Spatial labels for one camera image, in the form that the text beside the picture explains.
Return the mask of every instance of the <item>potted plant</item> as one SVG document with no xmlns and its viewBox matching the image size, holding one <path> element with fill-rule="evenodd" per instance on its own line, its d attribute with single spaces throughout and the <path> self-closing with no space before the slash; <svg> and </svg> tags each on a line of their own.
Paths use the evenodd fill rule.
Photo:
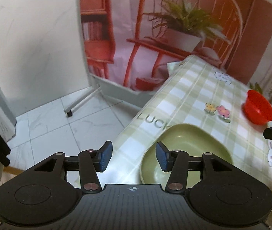
<svg viewBox="0 0 272 230">
<path fill-rule="evenodd" d="M 198 43 L 206 38 L 228 41 L 222 33 L 223 28 L 215 23 L 212 15 L 196 8 L 191 2 L 182 0 L 176 3 L 163 0 L 162 7 L 165 12 L 145 14 L 152 16 L 149 21 L 157 23 L 153 29 L 167 27 L 164 37 L 168 40 L 168 45 L 192 52 Z"/>
</svg>

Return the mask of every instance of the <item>printed backdrop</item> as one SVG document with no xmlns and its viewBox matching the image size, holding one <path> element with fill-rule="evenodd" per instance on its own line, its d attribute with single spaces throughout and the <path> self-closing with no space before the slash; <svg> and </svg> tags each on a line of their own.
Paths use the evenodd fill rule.
<svg viewBox="0 0 272 230">
<path fill-rule="evenodd" d="M 166 64 L 195 54 L 272 103 L 272 0 L 188 0 L 211 14 L 226 37 L 185 34 L 182 48 L 167 25 L 148 13 L 165 13 L 165 1 L 80 0 L 90 72 L 133 90 L 157 90 Z"/>
</svg>

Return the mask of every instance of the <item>table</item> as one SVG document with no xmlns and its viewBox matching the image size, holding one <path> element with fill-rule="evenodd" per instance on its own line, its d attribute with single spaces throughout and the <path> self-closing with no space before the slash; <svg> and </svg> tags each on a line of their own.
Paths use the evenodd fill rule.
<svg viewBox="0 0 272 230">
<path fill-rule="evenodd" d="M 189 123 L 214 136 L 236 167 L 272 190 L 268 141 L 262 135 L 266 126 L 253 125 L 241 110 L 248 90 L 199 57 L 187 57 L 113 142 L 109 166 L 98 174 L 101 183 L 139 184 L 140 163 L 148 148 L 170 126 Z M 218 111 L 213 115 L 217 106 L 223 106 L 218 108 L 223 116 Z M 267 223 L 272 226 L 272 212 Z"/>
</svg>

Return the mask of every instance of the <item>white wall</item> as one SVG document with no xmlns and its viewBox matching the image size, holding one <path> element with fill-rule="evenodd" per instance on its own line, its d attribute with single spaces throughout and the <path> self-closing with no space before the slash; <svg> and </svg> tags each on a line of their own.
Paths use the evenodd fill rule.
<svg viewBox="0 0 272 230">
<path fill-rule="evenodd" d="M 89 86 L 78 0 L 0 0 L 0 87 L 20 115 Z"/>
</svg>

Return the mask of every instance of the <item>red bowl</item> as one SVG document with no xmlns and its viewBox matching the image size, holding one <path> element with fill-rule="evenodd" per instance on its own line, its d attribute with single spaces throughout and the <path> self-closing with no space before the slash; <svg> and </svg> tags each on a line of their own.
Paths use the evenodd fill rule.
<svg viewBox="0 0 272 230">
<path fill-rule="evenodd" d="M 247 99 L 242 109 L 254 124 L 263 125 L 272 121 L 272 106 L 263 95 L 255 90 L 247 92 Z"/>
</svg>

